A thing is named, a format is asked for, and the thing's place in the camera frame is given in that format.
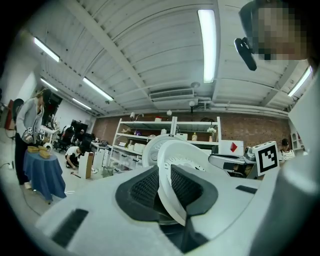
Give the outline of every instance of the red diamond sign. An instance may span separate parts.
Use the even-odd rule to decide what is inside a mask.
[[[234,153],[236,151],[237,147],[238,146],[232,142],[231,147],[230,147],[230,150],[232,151],[232,153]]]

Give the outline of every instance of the brick wall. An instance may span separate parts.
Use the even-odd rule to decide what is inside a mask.
[[[213,113],[213,112],[197,112],[193,116],[191,113],[174,113],[178,117],[178,121],[200,121],[202,118],[211,118],[215,121],[217,117],[221,120],[221,137],[223,140],[243,141],[244,147],[255,146],[267,141],[277,141],[278,147],[281,140],[287,138],[290,140],[290,127],[287,119],[273,118],[267,116],[255,116],[233,113]],[[154,121],[155,116],[162,117],[163,121],[168,118],[163,114],[145,114],[138,117],[138,121]],[[109,144],[113,143],[117,130],[118,122],[122,118],[123,121],[130,121],[129,116],[97,118],[93,133],[96,137],[107,140]],[[155,131],[143,131],[144,136],[150,134],[159,135]],[[198,134],[198,141],[208,141],[208,133]]]

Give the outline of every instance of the air vent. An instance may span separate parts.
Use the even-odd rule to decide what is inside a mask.
[[[152,101],[168,101],[175,99],[189,99],[194,97],[194,89],[178,89],[178,90],[165,90],[162,92],[150,93],[149,97]]]

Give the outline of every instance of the fluorescent ceiling light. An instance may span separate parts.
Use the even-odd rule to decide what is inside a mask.
[[[58,89],[54,86],[52,86],[50,83],[48,83],[46,80],[44,80],[43,78],[40,78],[40,80],[46,84],[47,86],[49,86],[51,89],[54,89],[56,92],[58,91]]]
[[[97,93],[101,94],[103,97],[105,97],[108,101],[112,102],[114,99],[106,94],[103,90],[101,90],[98,86],[96,86],[93,82],[91,82],[88,78],[84,77],[82,79],[88,86],[90,86],[92,89],[94,89]]]
[[[217,30],[215,12],[209,9],[198,10],[198,15],[203,43],[203,82],[208,84],[214,81],[216,70]]]
[[[38,38],[34,37],[34,43],[39,46],[46,54],[48,54],[56,62],[59,62],[60,57],[56,55],[52,50],[46,47]]]
[[[289,91],[288,96],[292,97],[299,90],[299,88],[304,84],[304,82],[307,80],[310,74],[311,74],[311,69],[310,67],[308,67],[305,73],[303,74],[303,76],[301,77],[301,79],[299,80],[299,82],[291,89],[291,91]]]
[[[80,104],[81,106],[84,106],[85,108],[87,108],[88,110],[91,110],[91,107],[88,107],[87,105],[83,104],[82,102],[80,102],[79,100],[76,100],[75,98],[72,98],[72,100],[78,104]]]

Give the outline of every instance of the black pants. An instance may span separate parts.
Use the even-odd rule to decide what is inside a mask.
[[[24,159],[25,153],[28,149],[28,146],[33,146],[33,144],[25,143],[19,133],[15,133],[15,153],[14,153],[14,162],[15,162],[15,172],[18,177],[20,185],[23,185],[25,182],[28,182],[29,179],[24,172]]]
[[[78,164],[78,157],[74,153],[70,155],[70,161],[71,161],[71,163],[73,163],[74,166],[79,165]]]

